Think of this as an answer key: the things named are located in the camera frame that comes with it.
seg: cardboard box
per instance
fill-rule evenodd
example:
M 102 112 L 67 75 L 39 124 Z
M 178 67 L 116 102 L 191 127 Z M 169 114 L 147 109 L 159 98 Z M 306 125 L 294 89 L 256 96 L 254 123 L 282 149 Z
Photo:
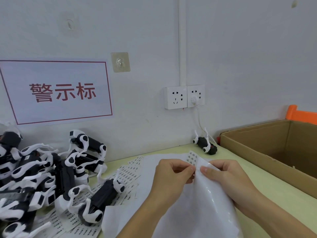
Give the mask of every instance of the cardboard box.
M 317 199 L 317 125 L 280 120 L 220 137 L 222 147 Z

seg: cable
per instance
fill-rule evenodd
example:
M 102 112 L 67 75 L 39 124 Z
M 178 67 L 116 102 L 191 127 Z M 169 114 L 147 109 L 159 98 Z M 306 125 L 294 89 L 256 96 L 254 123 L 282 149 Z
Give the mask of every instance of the cable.
M 198 124 L 199 124 L 199 127 L 201 128 L 201 130 L 205 133 L 205 130 L 202 128 L 201 124 L 200 124 L 200 114 L 199 114 L 199 99 L 196 95 L 193 95 L 192 98 L 191 98 L 191 101 L 193 104 L 196 105 L 196 109 L 197 109 L 197 114 L 198 114 Z M 217 144 L 217 142 L 214 140 L 214 138 L 212 136 L 210 136 L 208 134 L 209 138 L 213 141 L 214 144 Z

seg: table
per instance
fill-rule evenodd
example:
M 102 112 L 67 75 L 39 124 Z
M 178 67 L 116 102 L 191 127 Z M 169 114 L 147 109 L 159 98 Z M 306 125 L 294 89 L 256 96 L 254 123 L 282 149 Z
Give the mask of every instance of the table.
M 299 221 L 305 224 L 313 232 L 317 233 L 317 199 L 307 195 L 299 189 L 287 184 L 283 180 L 276 178 L 263 169 L 251 164 L 247 160 L 235 155 L 229 150 L 218 146 L 218 151 L 215 155 L 210 156 L 205 154 L 195 144 L 187 144 L 174 148 L 168 148 L 148 154 L 142 155 L 144 158 L 147 155 L 152 154 L 181 154 L 188 153 L 190 150 L 196 152 L 200 157 L 205 160 L 211 159 L 232 159 L 237 160 L 242 166 L 244 171 L 248 174 L 256 188 L 259 189 L 266 197 L 278 204 L 284 210 L 296 217 Z M 116 160 L 106 163 L 108 166 L 107 171 L 103 174 L 103 177 L 109 176 L 116 171 L 121 165 L 127 164 L 128 161 L 134 160 L 137 156 Z M 91 178 L 90 184 L 96 182 L 96 178 Z M 239 210 L 237 210 L 239 222 L 242 227 L 244 238 L 268 238 L 269 235 L 253 220 L 244 216 Z M 102 238 L 103 234 L 100 232 L 98 238 Z

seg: pile of robot toys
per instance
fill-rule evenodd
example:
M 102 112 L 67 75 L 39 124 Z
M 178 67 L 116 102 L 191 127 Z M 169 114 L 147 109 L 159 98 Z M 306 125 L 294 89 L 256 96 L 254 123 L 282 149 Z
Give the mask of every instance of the pile of robot toys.
M 45 144 L 19 151 L 19 130 L 6 126 L 0 136 L 0 222 L 6 225 L 2 237 L 32 238 L 48 228 L 50 222 L 32 230 L 36 211 L 51 205 L 58 215 L 68 210 L 78 214 L 83 224 L 96 224 L 102 220 L 105 207 L 124 191 L 118 180 L 119 170 L 114 179 L 101 178 L 107 169 L 106 146 L 84 132 L 70 131 L 69 150 L 63 153 Z M 93 193 L 88 182 L 96 174 L 102 187 Z M 82 191 L 90 192 L 92 197 L 73 206 L 74 198 Z

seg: person's left hand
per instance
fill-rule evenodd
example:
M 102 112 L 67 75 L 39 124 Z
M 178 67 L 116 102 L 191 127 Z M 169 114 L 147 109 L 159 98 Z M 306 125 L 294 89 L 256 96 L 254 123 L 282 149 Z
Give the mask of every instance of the person's left hand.
M 195 166 L 179 159 L 160 160 L 148 199 L 165 213 L 180 197 L 184 185 L 193 182 L 195 170 Z

